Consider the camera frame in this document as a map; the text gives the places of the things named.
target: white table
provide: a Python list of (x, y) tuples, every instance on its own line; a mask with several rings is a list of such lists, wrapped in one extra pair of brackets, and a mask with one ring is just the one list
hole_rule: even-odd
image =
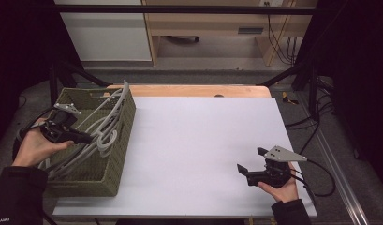
[[(115, 197), (61, 198), (76, 218), (271, 217), (273, 197), (249, 187), (237, 163), (263, 171), (257, 147), (291, 150), (270, 97), (134, 97), (137, 111)], [(317, 212), (299, 183), (308, 215)]]

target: white cabinet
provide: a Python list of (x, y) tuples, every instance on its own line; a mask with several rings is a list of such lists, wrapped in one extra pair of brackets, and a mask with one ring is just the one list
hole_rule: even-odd
[[(141, 5), (140, 0), (55, 0), (56, 4)], [(61, 13), (82, 61), (151, 61), (142, 13)]]

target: hand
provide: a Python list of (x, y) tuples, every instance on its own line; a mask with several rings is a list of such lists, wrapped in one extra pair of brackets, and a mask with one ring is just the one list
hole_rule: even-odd
[[(293, 175), (296, 174), (293, 165), (289, 162), (289, 167)], [(298, 200), (299, 194), (297, 193), (296, 179), (290, 177), (290, 179), (280, 188), (273, 188), (264, 182), (258, 182), (258, 187), (265, 192), (271, 194), (277, 202), (282, 201), (287, 203), (290, 201)]]
[(72, 141), (61, 143), (50, 142), (43, 136), (39, 127), (32, 128), (22, 140), (19, 153), (13, 161), (12, 166), (35, 166), (53, 153), (67, 149), (73, 143)]

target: basket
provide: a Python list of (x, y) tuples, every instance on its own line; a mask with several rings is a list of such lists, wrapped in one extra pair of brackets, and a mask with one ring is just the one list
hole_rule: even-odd
[[(72, 127), (91, 114), (107, 97), (118, 89), (74, 89), (64, 88), (56, 101), (60, 104), (74, 103), (81, 111), (78, 121)], [(78, 130), (85, 131), (96, 120), (108, 115), (117, 99), (108, 102), (102, 109), (88, 119)], [(45, 195), (48, 197), (103, 197), (115, 196), (118, 193), (125, 154), (132, 130), (136, 105), (129, 90), (125, 97), (125, 105), (120, 111), (117, 132), (118, 137), (110, 147), (110, 155), (101, 157), (98, 151), (94, 152), (69, 176), (62, 180), (49, 181)], [(51, 163), (65, 158), (74, 147), (60, 151), (51, 156)]]

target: floor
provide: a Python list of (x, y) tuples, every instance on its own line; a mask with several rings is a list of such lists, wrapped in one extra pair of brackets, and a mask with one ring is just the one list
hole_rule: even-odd
[[(262, 83), (289, 67), (279, 60), (276, 60), (272, 67), (263, 66), (258, 51), (251, 51), (251, 49), (256, 50), (257, 47), (252, 37), (201, 37), (199, 43), (167, 37), (162, 39), (156, 67), (135, 62), (106, 65), (85, 62), (85, 67), (98, 78), (111, 83), (120, 83), (122, 79), (125, 79), (130, 83), (205, 84)], [(272, 95), (277, 99), (285, 124), (307, 117), (304, 105), (307, 92), (291, 91), (289, 84), (292, 79), (289, 77), (271, 87)], [(92, 86), (82, 78), (77, 77), (77, 81), (82, 87)], [(287, 91), (290, 100), (298, 100), (299, 104), (283, 101), (283, 91)], [(323, 97), (325, 94), (318, 91), (318, 95)], [(329, 101), (328, 97), (323, 97), (320, 105)], [(28, 118), (48, 106), (49, 86), (46, 82), (22, 93), (20, 108), (0, 143), (0, 171), (11, 162), (8, 149), (11, 148), (16, 131), (22, 128)], [(296, 152), (298, 152), (297, 149), (302, 149), (313, 130), (314, 127), (308, 123), (288, 130), (288, 136)], [(367, 219), (367, 222), (352, 219), (347, 195), (343, 190), (338, 189), (328, 198), (317, 198), (318, 216), (312, 218), (313, 224), (383, 224), (383, 186), (368, 162), (354, 158), (352, 143), (348, 140), (335, 111), (328, 111), (321, 116), (317, 135), (306, 147), (304, 155), (331, 169), (331, 162), (325, 157), (328, 147), (344, 174), (342, 178), (346, 180), (346, 184), (352, 190), (351, 194), (357, 200), (357, 206), (361, 207), (364, 216), (362, 219)], [(310, 181), (314, 192), (324, 193), (331, 188), (329, 177), (323, 171), (308, 164), (303, 164), (301, 167), (305, 179)], [(45, 199), (44, 207), (48, 214), (52, 213), (56, 201), (57, 199)], [(58, 224), (96, 224), (92, 219), (53, 218)], [(100, 219), (100, 223), (109, 225), (114, 224), (114, 221)], [(255, 219), (254, 223), (271, 224), (271, 221), (268, 218)]]

